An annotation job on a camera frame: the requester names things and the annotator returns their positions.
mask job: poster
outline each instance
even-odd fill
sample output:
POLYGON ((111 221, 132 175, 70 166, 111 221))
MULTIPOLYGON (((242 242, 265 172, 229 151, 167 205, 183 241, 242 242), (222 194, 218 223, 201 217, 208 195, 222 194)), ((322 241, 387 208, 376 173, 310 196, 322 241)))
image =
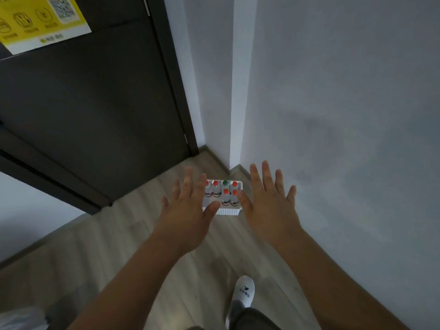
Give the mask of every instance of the poster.
POLYGON ((75 0, 0 0, 0 42, 13 55, 86 33, 75 0))

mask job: bottle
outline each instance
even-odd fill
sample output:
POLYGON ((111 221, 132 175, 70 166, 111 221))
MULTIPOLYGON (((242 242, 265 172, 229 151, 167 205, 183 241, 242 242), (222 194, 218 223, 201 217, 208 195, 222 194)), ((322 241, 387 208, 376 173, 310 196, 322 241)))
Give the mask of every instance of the bottle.
POLYGON ((214 197, 220 197, 221 195, 221 187, 218 180, 212 182, 212 195, 214 197))
POLYGON ((221 182, 221 191, 223 192, 224 189, 229 190, 229 181, 227 181, 227 180, 224 180, 223 182, 221 182))
POLYGON ((233 190, 231 194, 231 205, 237 206, 239 204, 239 200, 237 199, 237 190, 233 190))
POLYGON ((228 189, 224 189, 223 193, 221 194, 221 203, 223 205, 229 205, 229 200, 231 199, 231 195, 229 194, 228 189))
POLYGON ((231 190, 231 192, 233 191, 233 190, 239 190, 239 184, 238 184, 238 182, 236 182, 236 181, 234 181, 234 182, 232 182, 232 184, 231 184, 231 187, 230 187, 230 190, 231 190))
POLYGON ((212 194, 212 185, 209 181, 206 181, 205 197, 211 197, 211 194, 212 194))

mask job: forearm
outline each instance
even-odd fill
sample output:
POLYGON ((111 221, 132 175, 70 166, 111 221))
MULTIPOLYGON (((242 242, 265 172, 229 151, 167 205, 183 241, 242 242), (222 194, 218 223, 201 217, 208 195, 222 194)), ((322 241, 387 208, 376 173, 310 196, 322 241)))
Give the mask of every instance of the forearm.
POLYGON ((153 234, 69 330, 143 328, 163 281, 178 259, 179 253, 153 234))
POLYGON ((305 231, 274 247, 294 272, 323 330, 407 329, 305 231))

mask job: wooden floor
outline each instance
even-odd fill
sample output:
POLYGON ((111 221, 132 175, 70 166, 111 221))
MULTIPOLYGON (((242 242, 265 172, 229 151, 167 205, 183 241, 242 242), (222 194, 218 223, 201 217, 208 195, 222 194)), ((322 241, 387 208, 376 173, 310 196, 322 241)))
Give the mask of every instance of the wooden floor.
MULTIPOLYGON (((0 312, 36 305, 65 329, 150 235, 163 194, 171 196, 175 178, 193 166, 195 179, 228 173, 203 152, 116 201, 113 207, 80 224, 61 230, 38 249, 0 271, 0 312)), ((249 180, 241 180, 250 193, 249 180)), ((319 329, 302 290, 284 261, 258 241, 239 216, 216 216, 206 240, 184 256, 160 290, 145 329, 184 330, 199 325, 224 329, 224 319, 236 280, 255 281, 252 306, 282 329, 319 329)))

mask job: door hinge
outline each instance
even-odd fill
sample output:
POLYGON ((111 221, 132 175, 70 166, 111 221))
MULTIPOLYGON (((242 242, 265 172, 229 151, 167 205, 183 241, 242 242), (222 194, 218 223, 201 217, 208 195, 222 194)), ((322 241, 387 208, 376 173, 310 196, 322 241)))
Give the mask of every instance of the door hinge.
POLYGON ((145 9, 146 9, 146 13, 148 14, 148 17, 151 17, 150 9, 148 8, 148 4, 146 3, 146 0, 143 0, 143 3, 145 4, 145 9))

